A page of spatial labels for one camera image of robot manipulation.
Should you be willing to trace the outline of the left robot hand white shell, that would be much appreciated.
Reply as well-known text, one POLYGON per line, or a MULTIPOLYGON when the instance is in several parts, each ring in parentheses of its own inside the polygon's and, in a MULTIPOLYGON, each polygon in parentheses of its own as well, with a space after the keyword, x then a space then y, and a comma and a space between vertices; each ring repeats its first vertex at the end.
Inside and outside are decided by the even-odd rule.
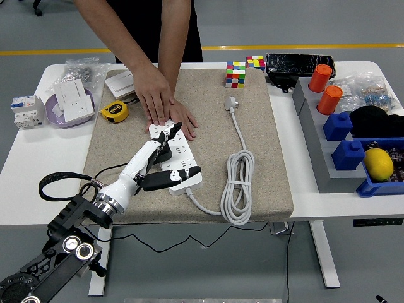
POLYGON ((172 121, 165 126, 151 125, 151 139, 128 162, 119 178, 100 190, 94 205, 121 214, 140 190, 167 188, 171 195, 178 196, 188 188, 201 188, 201 168, 196 164, 181 125, 172 121))

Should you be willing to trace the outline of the person's left hand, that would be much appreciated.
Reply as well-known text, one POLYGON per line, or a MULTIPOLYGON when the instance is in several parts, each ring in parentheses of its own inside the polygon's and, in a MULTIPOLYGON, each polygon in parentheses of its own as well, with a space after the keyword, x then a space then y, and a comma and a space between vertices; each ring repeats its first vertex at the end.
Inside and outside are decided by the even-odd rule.
POLYGON ((190 113, 188 108, 176 99, 170 100, 170 118, 174 122, 181 122, 181 130, 187 140, 192 141, 196 137, 195 128, 199 128, 196 118, 190 113))

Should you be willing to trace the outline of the person's right hand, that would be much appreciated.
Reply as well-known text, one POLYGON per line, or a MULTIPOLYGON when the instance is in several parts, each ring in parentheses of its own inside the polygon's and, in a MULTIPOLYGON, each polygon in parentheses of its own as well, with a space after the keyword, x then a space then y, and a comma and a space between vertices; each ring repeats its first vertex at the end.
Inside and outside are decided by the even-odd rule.
POLYGON ((130 72, 145 116, 156 125, 164 125, 170 117, 170 106, 174 105, 169 82, 152 64, 132 68, 130 72))

